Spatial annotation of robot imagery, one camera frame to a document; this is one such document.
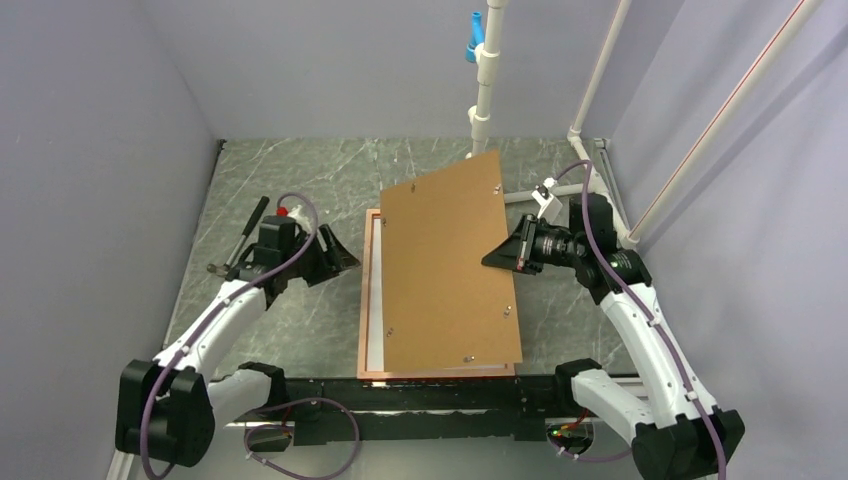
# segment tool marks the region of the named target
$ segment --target robotic arm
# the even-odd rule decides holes
[[[559,211],[558,200],[547,191],[552,184],[553,179],[548,179],[533,195],[541,204],[541,218],[532,214],[522,217],[510,237],[483,257],[483,265],[527,275],[541,273],[545,264],[573,268],[577,281],[589,290],[621,335],[647,389],[648,403],[625,391],[591,359],[557,367],[556,390],[561,392],[561,400],[585,407],[607,422],[631,445],[645,478],[696,478],[715,473],[717,452],[699,406],[708,414],[727,458],[744,433],[739,414],[718,407],[680,353],[642,259],[616,244],[612,206],[607,199],[597,194],[584,197],[589,219],[584,222],[583,198],[573,196],[570,228],[551,225],[546,218],[555,218]],[[618,279],[602,268],[591,251],[589,228]],[[617,280],[623,280],[630,292]],[[652,318],[630,293],[650,309]]]
[[[140,453],[145,402],[163,365],[179,351],[182,358],[156,392],[147,433],[151,458],[193,466],[209,448],[216,427],[253,409],[289,401],[283,370],[270,365],[246,363],[223,381],[209,383],[215,368],[242,331],[265,313],[289,280],[303,278],[311,287],[359,266],[359,261],[345,250],[329,226],[319,226],[317,233],[321,241],[315,238],[304,249],[309,236],[304,227],[294,216],[284,211],[279,213],[262,220],[257,243],[248,246],[240,261],[227,271],[226,281],[215,300],[192,326],[152,361],[133,360],[124,369],[115,431],[118,450]],[[303,253],[288,268],[256,282],[301,249]],[[228,300],[240,289],[245,289],[244,293]],[[204,328],[204,321],[221,302],[226,308]],[[192,347],[186,348],[189,339],[199,331],[200,336]]]

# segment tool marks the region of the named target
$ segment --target blue object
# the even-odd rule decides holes
[[[474,56],[474,47],[483,43],[486,35],[483,33],[483,20],[480,12],[471,14],[471,40],[468,41],[468,47],[465,49],[465,59],[471,63],[477,63],[477,58]]]

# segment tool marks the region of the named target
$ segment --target wooden frame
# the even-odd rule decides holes
[[[504,364],[502,367],[451,368],[407,373],[368,370],[368,326],[371,316],[371,269],[374,259],[374,220],[379,217],[379,209],[368,209],[365,212],[365,248],[362,255],[362,299],[359,310],[359,355],[357,356],[356,377],[362,380],[391,380],[514,376],[515,366],[511,363]]]

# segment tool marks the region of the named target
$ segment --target black handle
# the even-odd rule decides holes
[[[265,211],[265,207],[268,206],[268,202],[271,199],[268,197],[262,197],[259,199],[259,203],[256,204],[256,208],[253,209],[253,213],[250,214],[250,220],[247,221],[247,225],[244,226],[244,230],[242,230],[241,234],[245,237],[250,236],[250,232],[256,228],[256,224],[259,223],[259,219],[262,217],[262,213]]]

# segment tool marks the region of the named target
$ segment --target gray marble surface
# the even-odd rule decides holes
[[[469,146],[467,138],[227,142],[166,343],[182,334],[214,298],[223,280],[208,273],[206,265],[224,261],[262,195],[273,202],[284,192],[305,194],[318,207],[321,222],[361,259],[365,209],[379,207],[380,190],[462,160]],[[501,152],[506,192],[532,188],[577,160],[564,139],[492,139],[489,147]],[[580,174],[574,175],[571,182],[579,182]],[[508,205],[510,228],[521,214],[536,210],[534,205]],[[216,376],[248,360],[281,366],[292,377],[355,376],[360,282],[360,270],[313,288],[291,282],[238,339]],[[552,373],[557,364],[584,357],[613,373],[635,372],[617,332],[572,271],[548,267],[537,277],[516,275],[515,287],[524,354],[524,362],[516,365],[519,373]]]

